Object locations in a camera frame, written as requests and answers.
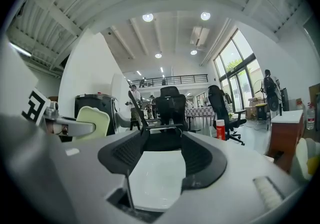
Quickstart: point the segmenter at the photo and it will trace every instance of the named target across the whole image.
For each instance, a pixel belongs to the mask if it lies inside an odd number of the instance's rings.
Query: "chair armrest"
[[[241,120],[241,114],[244,112],[246,112],[246,110],[240,110],[235,112],[235,114],[238,115],[238,120],[237,120],[238,124],[240,123],[240,120]]]
[[[152,127],[148,126],[145,129],[146,130],[153,130],[153,129],[159,129],[159,128],[164,128],[164,129],[165,128],[178,128],[180,126],[183,127],[182,124],[170,124],[170,125],[159,125],[159,126],[152,126]]]
[[[236,111],[235,114],[242,114],[244,112],[246,112],[246,110]]]
[[[159,122],[161,119],[147,119],[146,122]]]

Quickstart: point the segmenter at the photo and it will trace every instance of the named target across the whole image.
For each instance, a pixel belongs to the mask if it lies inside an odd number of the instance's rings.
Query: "black office chair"
[[[245,112],[245,110],[241,110],[238,112],[235,112],[235,114],[238,114],[238,119],[236,121],[229,121],[229,115],[228,111],[226,110],[226,105],[224,101],[223,94],[221,93],[221,90],[218,86],[212,85],[209,87],[209,101],[210,104],[214,110],[214,112],[217,115],[218,120],[224,120],[225,124],[225,130],[227,132],[226,140],[232,139],[237,142],[240,142],[241,145],[244,146],[244,142],[240,140],[241,135],[240,134],[230,134],[230,131],[233,131],[234,128],[239,128],[240,125],[245,124],[247,121],[245,119],[241,120],[241,114]],[[217,129],[216,121],[214,121],[214,128]]]
[[[180,94],[175,86],[161,88],[160,97],[155,99],[155,104],[162,124],[170,124],[169,122],[172,119],[174,124],[181,124],[183,130],[188,131],[185,117],[186,97]]]
[[[160,126],[148,126],[145,120],[143,111],[139,108],[131,91],[128,91],[128,96],[132,100],[134,107],[137,109],[142,122],[141,137],[145,138],[144,151],[173,151],[181,149],[181,137],[184,130],[182,124],[169,124]],[[160,131],[170,130],[170,132],[151,134],[151,130],[161,129]]]

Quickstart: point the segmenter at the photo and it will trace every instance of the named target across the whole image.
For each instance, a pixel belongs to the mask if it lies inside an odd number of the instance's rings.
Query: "plastic bottle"
[[[226,137],[226,136],[225,136],[225,135],[226,135],[226,134],[225,134],[225,133],[226,133],[226,132],[225,132],[226,129],[225,129],[225,126],[224,126],[224,124],[225,124],[224,122],[225,122],[224,120],[217,120],[216,123],[215,123],[215,124],[216,124],[216,131],[217,131],[217,132],[216,132],[216,133],[217,133],[217,134],[216,134],[216,135],[217,135],[217,136],[216,136],[217,139],[226,140],[226,139],[225,139],[225,137]]]
[[[304,120],[304,121],[303,121],[303,122],[304,122],[303,124],[305,125],[305,124],[306,124],[305,122],[306,122],[307,115],[306,115],[306,110],[305,110],[306,108],[305,108],[305,105],[303,104],[302,100],[300,100],[300,101],[298,101],[298,102],[296,103],[296,107],[297,107],[297,108],[296,108],[297,110],[303,110],[303,112],[304,112],[304,113],[303,113],[303,120]]]
[[[314,108],[314,106],[313,106],[313,104],[311,104],[311,103],[308,103],[308,110],[307,110],[307,113],[306,113],[306,124],[307,124],[307,126],[306,126],[306,128],[308,129],[308,130],[312,130],[313,128],[314,128],[314,120],[315,120],[315,117],[316,117],[316,113],[315,113],[315,110],[314,110],[315,108]]]

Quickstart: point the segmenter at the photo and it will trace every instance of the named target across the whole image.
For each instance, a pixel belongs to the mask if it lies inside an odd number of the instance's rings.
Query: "red bottle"
[[[217,120],[216,123],[215,123],[215,124],[216,124],[216,131],[217,131],[217,132],[216,132],[216,133],[217,133],[217,134],[216,134],[216,135],[217,135],[217,136],[216,136],[217,139],[226,140],[226,139],[225,139],[225,137],[226,137],[226,136],[225,136],[225,135],[226,135],[226,134],[225,134],[225,133],[226,133],[226,132],[225,132],[226,129],[225,129],[225,126],[224,126],[224,124],[225,124],[224,122],[225,122],[224,120]]]

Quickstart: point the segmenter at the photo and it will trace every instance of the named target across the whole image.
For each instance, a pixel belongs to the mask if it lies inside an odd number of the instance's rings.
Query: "yellow object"
[[[306,163],[308,166],[308,173],[314,175],[320,164],[320,156],[309,158]]]
[[[266,105],[267,105],[267,103],[262,103],[262,104],[257,104],[255,106],[266,106]]]
[[[110,117],[107,113],[100,111],[98,108],[83,106],[80,109],[76,120],[77,122],[93,123],[95,125],[95,130],[94,132],[83,136],[73,137],[72,140],[101,138],[107,135]]]

